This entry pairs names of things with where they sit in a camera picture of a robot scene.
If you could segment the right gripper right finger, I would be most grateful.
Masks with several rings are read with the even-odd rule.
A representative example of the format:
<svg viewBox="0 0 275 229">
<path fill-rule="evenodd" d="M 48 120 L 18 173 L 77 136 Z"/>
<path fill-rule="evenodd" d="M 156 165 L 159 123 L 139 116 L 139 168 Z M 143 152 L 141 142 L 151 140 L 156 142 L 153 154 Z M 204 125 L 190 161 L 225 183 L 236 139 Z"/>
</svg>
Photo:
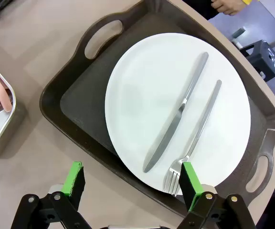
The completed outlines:
<svg viewBox="0 0 275 229">
<path fill-rule="evenodd" d="M 179 229 L 254 229 L 253 218 L 239 194 L 222 198 L 203 190 L 190 162 L 181 166 L 179 185 L 188 210 Z"/>
</svg>

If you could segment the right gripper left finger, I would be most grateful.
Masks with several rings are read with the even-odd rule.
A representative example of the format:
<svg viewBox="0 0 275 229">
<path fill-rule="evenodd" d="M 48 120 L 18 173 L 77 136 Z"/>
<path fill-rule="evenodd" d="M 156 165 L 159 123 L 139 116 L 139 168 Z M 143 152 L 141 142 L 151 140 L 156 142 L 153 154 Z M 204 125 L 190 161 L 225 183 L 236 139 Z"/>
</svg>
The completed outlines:
<svg viewBox="0 0 275 229">
<path fill-rule="evenodd" d="M 91 226 L 78 212 L 85 187 L 82 162 L 74 161 L 61 190 L 39 198 L 26 194 L 17 208 L 12 229 L 47 229 L 51 223 L 61 223 L 65 229 L 89 229 Z"/>
</svg>

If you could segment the person's left hand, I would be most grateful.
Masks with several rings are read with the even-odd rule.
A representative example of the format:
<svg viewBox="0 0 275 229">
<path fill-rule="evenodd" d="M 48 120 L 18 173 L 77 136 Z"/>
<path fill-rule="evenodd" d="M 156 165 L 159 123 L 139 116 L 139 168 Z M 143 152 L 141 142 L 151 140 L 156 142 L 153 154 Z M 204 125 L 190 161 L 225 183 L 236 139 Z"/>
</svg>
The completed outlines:
<svg viewBox="0 0 275 229">
<path fill-rule="evenodd" d="M 212 0 L 211 6 L 219 13 L 233 16 L 247 5 L 242 0 Z"/>
</svg>

